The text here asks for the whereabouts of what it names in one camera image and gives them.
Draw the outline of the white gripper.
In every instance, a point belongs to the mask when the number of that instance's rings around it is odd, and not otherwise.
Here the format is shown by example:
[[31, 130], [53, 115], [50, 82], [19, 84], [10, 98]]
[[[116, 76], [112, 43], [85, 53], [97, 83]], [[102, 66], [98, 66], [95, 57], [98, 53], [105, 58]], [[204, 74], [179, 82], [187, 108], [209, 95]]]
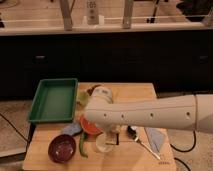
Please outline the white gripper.
[[120, 125], [101, 125], [100, 130], [106, 135], [107, 145], [119, 145]]

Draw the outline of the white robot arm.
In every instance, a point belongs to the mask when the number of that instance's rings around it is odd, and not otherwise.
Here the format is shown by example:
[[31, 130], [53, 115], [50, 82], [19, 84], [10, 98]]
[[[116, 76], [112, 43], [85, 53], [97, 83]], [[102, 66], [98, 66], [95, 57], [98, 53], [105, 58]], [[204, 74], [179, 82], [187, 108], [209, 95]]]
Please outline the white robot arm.
[[[85, 107], [85, 119], [103, 132], [107, 145], [116, 144], [119, 125], [213, 133], [213, 94], [123, 100], [121, 92], [99, 86]], [[130, 97], [139, 91], [125, 89], [122, 93]]]

